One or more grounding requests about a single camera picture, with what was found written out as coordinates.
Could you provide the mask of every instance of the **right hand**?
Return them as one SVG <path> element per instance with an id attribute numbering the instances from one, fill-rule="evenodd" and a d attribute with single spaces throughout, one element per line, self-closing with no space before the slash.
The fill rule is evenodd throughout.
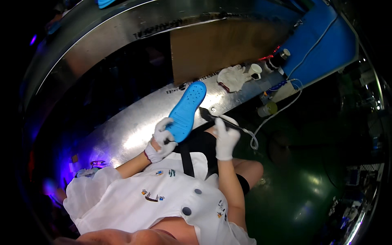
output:
<path id="1" fill-rule="evenodd" d="M 166 125 L 173 121 L 173 118 L 166 117 L 155 126 L 154 134 L 144 150 L 152 163 L 160 162 L 178 145 L 177 142 L 174 141 L 173 135 L 166 130 Z M 170 141 L 167 145 L 164 143 L 166 139 Z"/>
<path id="2" fill-rule="evenodd" d="M 216 139 L 216 158 L 220 161 L 229 161 L 233 159 L 233 150 L 241 134 L 238 130 L 229 128 L 221 118 L 215 119 L 215 128 L 218 138 Z"/>

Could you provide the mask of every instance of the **button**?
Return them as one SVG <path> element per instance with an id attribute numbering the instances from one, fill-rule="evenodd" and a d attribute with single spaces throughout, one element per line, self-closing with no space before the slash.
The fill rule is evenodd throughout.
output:
<path id="1" fill-rule="evenodd" d="M 182 209 L 183 214 L 185 214 L 186 216 L 191 215 L 192 211 L 190 208 L 185 207 Z"/>

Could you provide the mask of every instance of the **white cloth glove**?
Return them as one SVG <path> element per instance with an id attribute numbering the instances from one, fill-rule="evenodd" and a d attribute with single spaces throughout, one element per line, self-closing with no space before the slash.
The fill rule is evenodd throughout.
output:
<path id="1" fill-rule="evenodd" d="M 162 119 L 159 123 L 157 123 L 157 125 L 155 126 L 155 132 L 152 135 L 151 140 L 154 138 L 158 145 L 161 147 L 161 149 L 159 151 L 156 151 L 154 147 L 152 147 L 150 140 L 146 149 L 144 150 L 148 159 L 152 163 L 160 162 L 167 155 L 169 155 L 178 145 L 177 142 L 174 141 L 173 135 L 168 130 L 166 130 L 166 125 L 171 122 L 173 122 L 173 118 L 166 117 Z M 165 145 L 164 143 L 166 139 L 171 141 L 167 145 Z"/>
<path id="2" fill-rule="evenodd" d="M 242 85 L 252 79 L 249 73 L 244 73 L 245 66 L 241 65 L 230 66 L 222 69 L 217 78 L 218 83 L 222 83 L 229 89 L 229 92 L 240 91 Z"/>
<path id="3" fill-rule="evenodd" d="M 226 120 L 238 125 L 234 119 L 230 118 L 231 120 L 229 120 L 228 118 L 228 116 L 225 117 Z M 226 130 L 226 125 L 221 118 L 215 119 L 214 127 L 216 129 L 216 134 L 218 135 L 215 147 L 216 158 L 221 161 L 232 160 L 234 147 L 241 137 L 240 132 L 232 128 Z"/>

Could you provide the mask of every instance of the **black strap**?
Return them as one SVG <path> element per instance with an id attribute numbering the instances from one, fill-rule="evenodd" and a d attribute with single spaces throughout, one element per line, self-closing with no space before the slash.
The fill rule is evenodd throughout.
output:
<path id="1" fill-rule="evenodd" d="M 187 144 L 181 144 L 180 154 L 182 159 L 182 167 L 184 168 L 184 174 L 189 175 L 190 177 L 195 177 L 192 159 L 191 155 L 189 154 L 189 148 Z"/>

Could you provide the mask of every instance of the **blue sole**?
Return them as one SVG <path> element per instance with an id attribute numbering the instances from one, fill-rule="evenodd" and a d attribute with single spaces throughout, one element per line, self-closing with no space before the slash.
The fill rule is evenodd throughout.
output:
<path id="1" fill-rule="evenodd" d="M 110 4 L 112 4 L 114 1 L 116 1 L 116 0 L 98 1 L 98 8 L 103 9 L 103 8 L 109 6 Z"/>
<path id="2" fill-rule="evenodd" d="M 170 112 L 169 117 L 173 118 L 174 122 L 168 124 L 166 129 L 172 133 L 175 142 L 180 143 L 191 133 L 195 112 L 206 94 L 205 84 L 200 81 L 194 82 Z"/>

